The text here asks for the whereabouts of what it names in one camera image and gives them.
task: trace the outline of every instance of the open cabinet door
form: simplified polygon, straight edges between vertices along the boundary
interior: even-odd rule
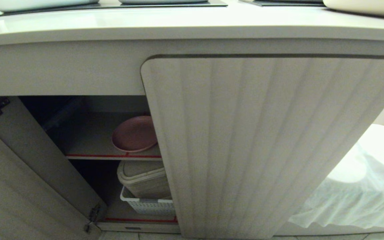
[[[141,73],[185,237],[271,237],[384,107],[382,58],[171,57]]]
[[[17,97],[0,116],[0,239],[97,239],[106,205]]]

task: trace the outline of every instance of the countertop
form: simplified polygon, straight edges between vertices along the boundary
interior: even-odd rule
[[[329,38],[384,41],[384,18],[323,7],[94,9],[0,16],[0,45],[51,41]]]

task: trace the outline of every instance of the white fabric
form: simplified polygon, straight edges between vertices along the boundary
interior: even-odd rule
[[[384,129],[373,124],[354,146],[354,151],[361,154],[347,154],[339,165],[344,169],[347,165],[344,162],[363,163],[366,174],[362,179],[348,183],[347,180],[353,178],[345,176],[346,181],[342,181],[338,172],[332,174],[335,177],[326,178],[289,222],[303,228],[312,222],[321,226],[384,227],[384,151],[377,149],[384,146],[383,136]]]

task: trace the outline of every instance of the cabinet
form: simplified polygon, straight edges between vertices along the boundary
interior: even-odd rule
[[[160,155],[154,149],[146,156],[164,162],[186,237],[271,237],[384,107],[384,58],[156,58],[146,61],[141,73],[160,146]],[[24,108],[6,111],[0,138],[30,168],[83,215],[102,202]],[[121,120],[105,118],[91,116],[101,125],[82,126],[94,134]],[[69,129],[88,134],[81,127]],[[78,151],[67,158],[130,158],[85,152],[90,147],[82,151],[85,142],[70,146]],[[43,150],[52,157],[43,159]],[[175,232],[174,221],[98,226]]]

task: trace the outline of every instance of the pink bowl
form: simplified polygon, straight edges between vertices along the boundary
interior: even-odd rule
[[[158,143],[150,116],[139,116],[120,124],[112,134],[113,145],[124,152],[141,152]]]

